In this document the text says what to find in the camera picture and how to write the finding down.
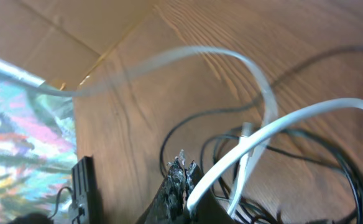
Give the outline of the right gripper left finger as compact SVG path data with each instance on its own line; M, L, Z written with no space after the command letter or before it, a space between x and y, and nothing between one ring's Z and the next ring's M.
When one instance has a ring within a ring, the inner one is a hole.
M138 224L182 224L190 222L188 212L184 211L185 161L185 152L182 149L179 155L168 163L168 172L153 201L137 220Z

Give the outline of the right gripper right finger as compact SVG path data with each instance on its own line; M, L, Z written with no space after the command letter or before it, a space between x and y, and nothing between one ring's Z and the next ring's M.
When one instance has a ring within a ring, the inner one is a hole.
M203 173L199 165L191 162L186 170L186 199L201 180ZM234 224L234 220L215 199L212 191L208 190L198 202L194 211L186 210L186 223L188 224Z

